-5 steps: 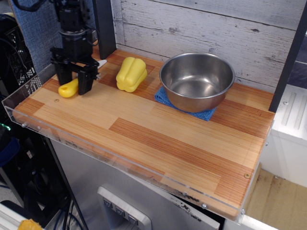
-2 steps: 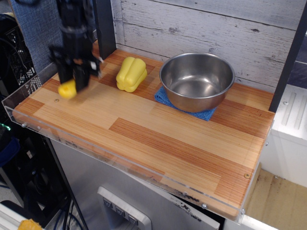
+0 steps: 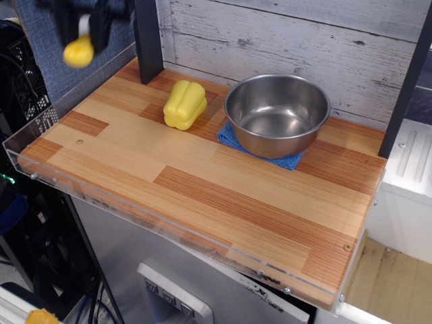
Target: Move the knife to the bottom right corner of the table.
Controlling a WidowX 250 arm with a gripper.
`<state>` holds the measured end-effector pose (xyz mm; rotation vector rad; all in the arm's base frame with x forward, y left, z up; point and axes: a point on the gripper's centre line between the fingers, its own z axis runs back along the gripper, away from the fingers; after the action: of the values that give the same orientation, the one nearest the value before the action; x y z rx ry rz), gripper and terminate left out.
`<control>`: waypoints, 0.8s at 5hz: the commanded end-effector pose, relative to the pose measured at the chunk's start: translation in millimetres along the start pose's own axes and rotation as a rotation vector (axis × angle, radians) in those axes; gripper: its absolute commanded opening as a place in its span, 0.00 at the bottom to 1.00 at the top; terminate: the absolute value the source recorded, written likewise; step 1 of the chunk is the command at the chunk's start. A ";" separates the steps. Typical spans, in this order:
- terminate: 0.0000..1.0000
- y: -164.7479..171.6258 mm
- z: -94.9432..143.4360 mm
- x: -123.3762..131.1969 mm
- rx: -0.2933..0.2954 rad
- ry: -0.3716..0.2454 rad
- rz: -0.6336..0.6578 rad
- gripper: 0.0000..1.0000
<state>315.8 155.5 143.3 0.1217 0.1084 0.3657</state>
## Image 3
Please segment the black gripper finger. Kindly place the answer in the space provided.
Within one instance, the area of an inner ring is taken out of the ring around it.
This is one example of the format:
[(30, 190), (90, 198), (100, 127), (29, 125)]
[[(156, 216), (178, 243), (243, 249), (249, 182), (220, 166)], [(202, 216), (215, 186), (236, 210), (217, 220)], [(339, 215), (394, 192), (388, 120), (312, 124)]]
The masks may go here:
[(71, 1), (55, 0), (53, 15), (61, 44), (66, 46), (79, 37), (79, 21), (84, 8), (75, 6)]
[(95, 54), (102, 53), (109, 43), (112, 16), (109, 1), (97, 1), (90, 13), (90, 39)]

